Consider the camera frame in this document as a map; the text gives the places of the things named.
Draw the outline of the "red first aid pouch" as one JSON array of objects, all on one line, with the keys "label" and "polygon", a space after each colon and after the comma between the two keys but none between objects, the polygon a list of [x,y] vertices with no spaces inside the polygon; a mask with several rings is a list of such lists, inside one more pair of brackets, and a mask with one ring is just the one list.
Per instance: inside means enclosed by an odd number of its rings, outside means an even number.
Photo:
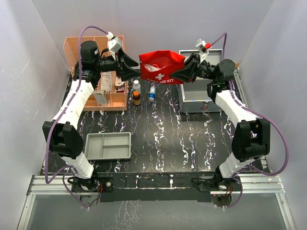
[{"label": "red first aid pouch", "polygon": [[184,68],[185,57],[171,50],[157,50],[139,55],[141,79],[159,84],[183,84],[171,78],[173,72]]}]

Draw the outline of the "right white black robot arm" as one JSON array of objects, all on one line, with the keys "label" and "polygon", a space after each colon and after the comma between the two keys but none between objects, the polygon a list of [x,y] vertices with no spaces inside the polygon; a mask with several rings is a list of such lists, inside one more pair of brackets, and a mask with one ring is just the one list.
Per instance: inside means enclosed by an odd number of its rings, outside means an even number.
[{"label": "right white black robot arm", "polygon": [[235,183],[235,176],[255,160],[270,152],[271,125],[246,110],[230,87],[235,78],[235,63],[224,59],[211,65],[199,54],[192,54],[184,62],[184,68],[171,74],[172,78],[193,83],[198,77],[210,80],[207,94],[230,118],[235,127],[232,153],[219,165],[211,179],[202,182],[215,189],[225,190]]}]

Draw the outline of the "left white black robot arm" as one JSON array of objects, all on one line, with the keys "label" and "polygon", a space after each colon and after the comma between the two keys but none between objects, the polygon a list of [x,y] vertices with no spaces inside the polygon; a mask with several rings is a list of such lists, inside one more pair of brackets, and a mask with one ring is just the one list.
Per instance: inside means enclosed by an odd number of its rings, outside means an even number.
[{"label": "left white black robot arm", "polygon": [[94,167],[83,152],[83,138],[77,131],[83,108],[94,92],[102,72],[115,72],[122,81],[127,81],[136,73],[138,64],[122,48],[118,37],[108,40],[107,48],[100,51],[96,41],[78,42],[78,59],[74,67],[71,90],[62,107],[51,121],[45,121],[42,130],[46,139],[45,182],[48,177],[49,153],[56,153],[73,172],[77,186],[94,191],[99,179],[94,176]]}]

